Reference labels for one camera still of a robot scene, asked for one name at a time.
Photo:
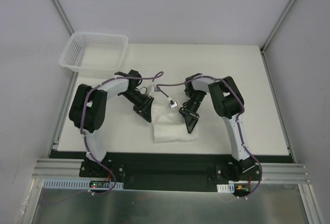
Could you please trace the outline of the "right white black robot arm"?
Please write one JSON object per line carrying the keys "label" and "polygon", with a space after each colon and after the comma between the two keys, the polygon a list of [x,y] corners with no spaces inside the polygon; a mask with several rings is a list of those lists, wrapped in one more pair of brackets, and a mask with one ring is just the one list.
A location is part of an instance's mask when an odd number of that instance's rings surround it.
{"label": "right white black robot arm", "polygon": [[187,77],[184,82],[188,101],[179,109],[189,134],[199,121],[197,113],[204,97],[209,94],[212,105],[219,117],[225,123],[232,152],[232,160],[221,169],[222,177],[227,180],[244,180],[255,167],[256,161],[248,152],[243,132],[242,114],[244,100],[231,76],[221,80],[197,73]]}

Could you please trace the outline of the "white t shirt robot print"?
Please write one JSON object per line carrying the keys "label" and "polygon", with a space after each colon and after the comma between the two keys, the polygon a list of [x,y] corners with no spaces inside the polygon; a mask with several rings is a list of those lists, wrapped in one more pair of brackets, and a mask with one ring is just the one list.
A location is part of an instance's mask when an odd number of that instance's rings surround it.
{"label": "white t shirt robot print", "polygon": [[173,142],[195,142],[198,140],[197,128],[188,133],[179,108],[153,104],[151,109],[153,141],[155,144]]}

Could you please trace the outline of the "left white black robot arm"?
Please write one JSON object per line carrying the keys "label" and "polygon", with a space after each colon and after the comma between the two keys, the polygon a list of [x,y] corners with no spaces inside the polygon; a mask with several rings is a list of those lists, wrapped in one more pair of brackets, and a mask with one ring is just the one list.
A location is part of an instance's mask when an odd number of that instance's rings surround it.
{"label": "left white black robot arm", "polygon": [[116,72],[114,76],[97,86],[80,84],[69,110],[69,119],[79,129],[86,147],[86,157],[94,161],[91,171],[97,177],[108,174],[109,165],[103,161],[106,148],[100,135],[104,123],[107,101],[116,96],[124,96],[133,104],[133,111],[145,121],[151,122],[151,108],[154,98],[142,94],[137,87],[144,78],[138,71]]}

